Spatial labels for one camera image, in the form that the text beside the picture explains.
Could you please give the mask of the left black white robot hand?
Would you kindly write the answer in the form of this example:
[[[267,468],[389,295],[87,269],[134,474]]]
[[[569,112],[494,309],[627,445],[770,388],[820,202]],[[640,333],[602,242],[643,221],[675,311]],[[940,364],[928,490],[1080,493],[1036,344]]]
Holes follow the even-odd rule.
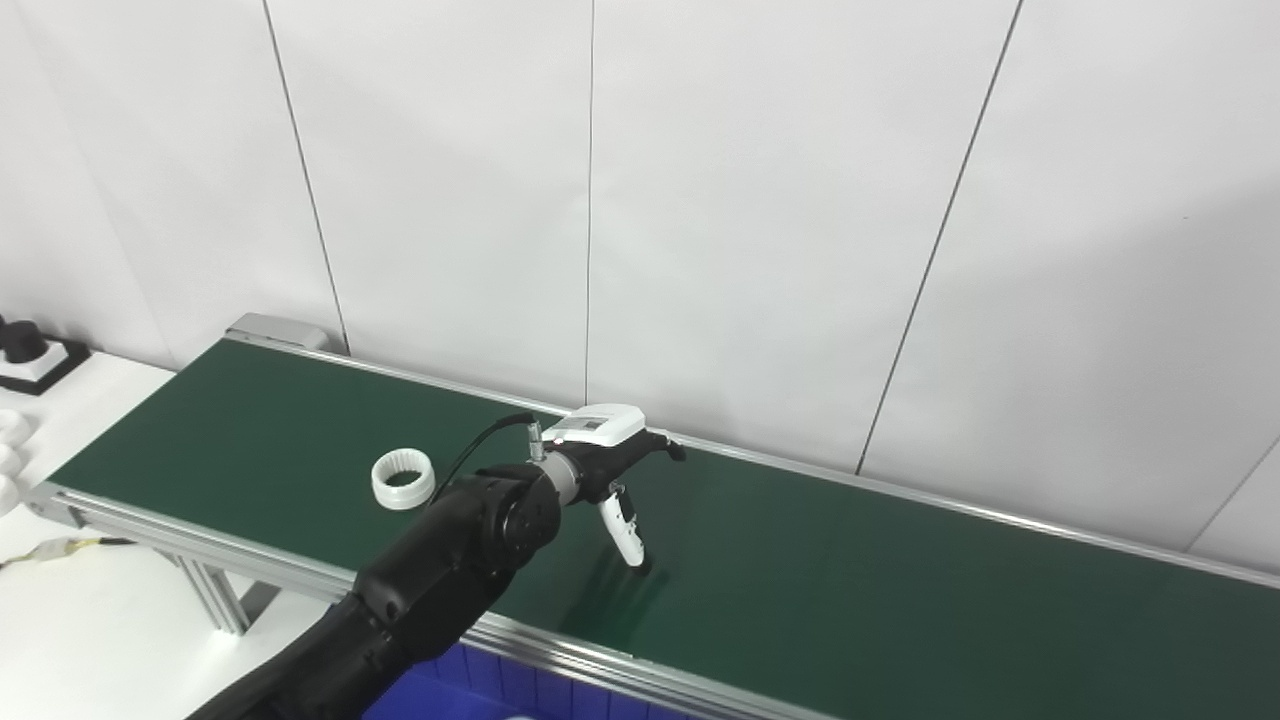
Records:
[[[540,433],[540,447],[541,456],[532,464],[550,479],[559,505],[595,506],[625,564],[648,575],[652,556],[621,478],[652,454],[682,462],[686,448],[649,429],[644,411],[626,404],[594,404],[570,413]]]

